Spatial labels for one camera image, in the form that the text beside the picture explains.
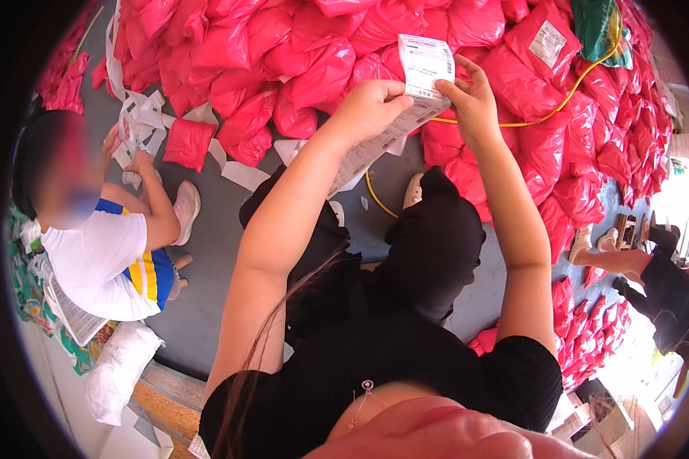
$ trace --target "ribbed black shirt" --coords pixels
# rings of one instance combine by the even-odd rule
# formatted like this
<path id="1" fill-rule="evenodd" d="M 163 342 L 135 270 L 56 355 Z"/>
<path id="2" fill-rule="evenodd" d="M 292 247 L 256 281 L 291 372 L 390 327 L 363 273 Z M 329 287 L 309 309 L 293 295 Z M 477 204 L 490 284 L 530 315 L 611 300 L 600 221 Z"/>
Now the ribbed black shirt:
<path id="1" fill-rule="evenodd" d="M 349 319 L 308 338 L 280 372 L 257 372 L 242 429 L 242 456 L 302 457 L 322 445 L 364 390 L 393 381 L 419 381 L 466 408 L 529 430 L 548 426 L 561 395 L 561 371 L 537 341 L 511 336 L 491 353 L 475 351 L 426 319 L 384 315 Z M 202 411 L 199 434 L 211 453 L 235 374 Z"/>

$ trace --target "gray floor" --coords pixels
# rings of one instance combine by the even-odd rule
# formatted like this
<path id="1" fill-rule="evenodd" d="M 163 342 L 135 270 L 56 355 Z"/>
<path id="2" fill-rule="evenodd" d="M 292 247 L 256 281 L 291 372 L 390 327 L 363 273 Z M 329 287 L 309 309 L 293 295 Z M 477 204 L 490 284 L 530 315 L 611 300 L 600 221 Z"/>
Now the gray floor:
<path id="1" fill-rule="evenodd" d="M 82 100 L 85 116 L 90 121 L 92 134 L 98 141 L 106 135 L 112 124 L 118 120 L 121 104 L 111 98 L 104 87 L 92 90 L 91 72 L 104 55 L 104 32 L 109 22 L 114 2 L 105 2 L 106 7 L 94 28 L 90 31 L 82 50 L 90 52 L 90 66 L 87 69 L 83 85 Z M 146 94 L 156 87 L 149 88 Z M 173 114 L 170 105 L 164 112 Z M 281 138 L 274 134 L 274 139 Z M 249 194 L 246 189 L 220 177 L 220 168 L 211 156 L 207 156 L 202 174 L 183 168 L 175 163 L 163 162 L 162 152 L 156 157 L 156 168 L 164 179 L 164 188 L 171 200 L 175 199 L 176 189 L 183 180 L 190 180 L 199 189 L 202 197 L 202 209 L 194 223 L 191 240 L 184 247 L 170 247 L 169 254 L 178 258 L 184 253 L 191 253 L 193 263 L 181 273 L 189 280 L 181 297 L 168 303 L 165 310 L 156 316 L 149 317 L 146 323 L 166 341 L 166 347 L 159 349 L 156 359 L 167 366 L 185 372 L 196 378 L 206 379 L 214 354 L 217 349 L 217 337 L 222 317 L 229 279 L 242 228 L 237 213 L 243 199 Z M 392 210 L 400 209 L 403 194 L 408 181 L 414 173 L 423 170 L 423 151 L 418 137 L 408 140 L 403 157 L 384 155 L 372 167 L 372 185 L 378 197 Z M 281 164 L 274 150 L 269 150 L 259 168 L 273 173 Z M 121 170 L 112 161 L 107 180 L 121 183 Z M 131 186 L 126 188 L 134 192 Z M 360 197 L 368 199 L 369 210 L 365 211 Z M 334 197 L 344 207 L 345 220 L 352 235 L 352 252 L 362 252 L 365 262 L 382 260 L 388 250 L 383 236 L 393 218 L 383 212 L 370 197 L 365 181 L 358 186 Z M 646 210 L 645 202 L 630 211 L 619 206 L 619 197 L 614 181 L 602 189 L 602 203 L 606 207 L 607 217 L 596 225 L 592 234 L 593 242 L 615 224 L 618 212 L 632 213 L 640 216 Z M 475 283 L 466 287 L 456 300 L 455 312 L 447 322 L 447 327 L 461 339 L 472 339 L 478 331 L 491 326 L 500 314 L 500 303 L 503 299 L 505 284 L 505 267 L 498 248 L 495 231 L 485 225 L 487 240 L 482 249 L 482 264 L 475 271 Z M 594 286 L 585 290 L 584 268 L 569 265 L 567 253 L 553 267 L 553 279 L 565 275 L 571 277 L 575 287 L 576 303 L 588 298 L 590 304 L 601 294 L 608 294 L 608 299 L 618 299 L 615 290 L 610 287 L 613 276 L 608 275 Z"/>

